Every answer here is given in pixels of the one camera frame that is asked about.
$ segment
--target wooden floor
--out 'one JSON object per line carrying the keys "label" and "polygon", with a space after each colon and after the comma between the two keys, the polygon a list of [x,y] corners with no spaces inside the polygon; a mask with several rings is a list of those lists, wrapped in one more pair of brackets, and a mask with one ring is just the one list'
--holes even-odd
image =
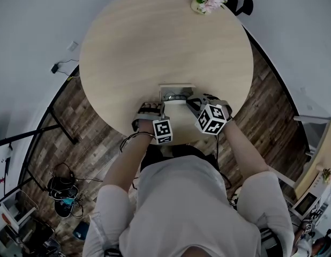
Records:
{"label": "wooden floor", "polygon": [[[254,76],[249,96],[235,121],[244,134],[256,146],[266,162],[279,172],[296,180],[307,160],[305,155],[305,134],[293,119],[293,109],[278,80],[253,47]],[[76,137],[76,145],[70,143],[61,130],[44,133],[39,141],[29,165],[30,171],[44,186],[52,177],[55,165],[65,162],[74,171],[77,178],[103,179],[109,165],[118,154],[118,147],[123,136],[107,125],[93,110],[85,96],[79,78],[72,79],[54,104],[56,115],[66,129]],[[48,116],[43,126],[54,124]],[[205,154],[215,153],[216,140],[211,137],[193,144]],[[223,135],[219,140],[219,165],[221,172],[228,176],[233,188],[242,184],[242,177],[232,155],[231,149]],[[58,174],[67,175],[66,167],[58,167]],[[83,193],[83,221],[89,222],[88,214],[95,206],[100,183],[91,180],[78,182]],[[72,231],[80,222],[73,216],[61,219],[54,211],[54,201],[47,192],[41,192],[34,182],[24,187],[24,191],[39,205],[35,216],[46,221],[54,229],[57,240],[62,245],[62,252],[68,256],[81,256],[83,242],[76,240]],[[293,191],[286,194],[294,198]],[[130,189],[130,199],[135,202],[136,191]],[[28,200],[22,195],[22,205]],[[75,215],[81,209],[74,210]]]}

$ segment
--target round wooden table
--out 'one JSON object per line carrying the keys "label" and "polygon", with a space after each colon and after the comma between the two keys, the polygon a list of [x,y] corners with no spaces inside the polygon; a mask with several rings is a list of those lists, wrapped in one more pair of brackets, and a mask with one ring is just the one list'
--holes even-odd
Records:
{"label": "round wooden table", "polygon": [[[92,23],[82,44],[80,75],[99,116],[124,135],[143,102],[159,101],[159,84],[193,84],[227,100],[233,115],[250,90],[253,58],[247,35],[225,9],[194,12],[191,0],[115,0]],[[207,137],[185,104],[166,104],[170,145]]]}

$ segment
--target white wall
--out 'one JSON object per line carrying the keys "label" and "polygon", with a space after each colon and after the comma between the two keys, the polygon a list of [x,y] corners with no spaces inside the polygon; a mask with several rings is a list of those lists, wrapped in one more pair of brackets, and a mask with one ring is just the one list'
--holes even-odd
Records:
{"label": "white wall", "polygon": [[[0,0],[0,139],[37,128],[66,79],[52,74],[55,62],[78,59],[96,15],[112,0]],[[68,73],[76,63],[62,70]],[[31,138],[13,144],[6,189],[16,186]]]}
{"label": "white wall", "polygon": [[238,17],[278,70],[299,113],[331,116],[331,0],[253,2],[252,14]]}

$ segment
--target power adapter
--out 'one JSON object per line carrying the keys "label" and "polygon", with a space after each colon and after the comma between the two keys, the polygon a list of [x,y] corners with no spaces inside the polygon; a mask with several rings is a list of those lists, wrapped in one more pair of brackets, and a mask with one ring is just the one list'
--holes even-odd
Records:
{"label": "power adapter", "polygon": [[52,68],[51,68],[50,71],[51,71],[53,74],[55,74],[55,73],[58,71],[58,69],[59,69],[58,64],[55,64],[55,65],[52,66]]}

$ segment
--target wall outlet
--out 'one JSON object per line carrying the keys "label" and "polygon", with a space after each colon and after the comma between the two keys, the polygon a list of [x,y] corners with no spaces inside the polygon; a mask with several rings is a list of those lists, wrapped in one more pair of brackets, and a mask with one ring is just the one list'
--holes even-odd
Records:
{"label": "wall outlet", "polygon": [[71,42],[70,45],[67,47],[67,50],[69,51],[74,51],[74,49],[76,49],[76,47],[78,46],[79,44],[77,44],[76,42]]}

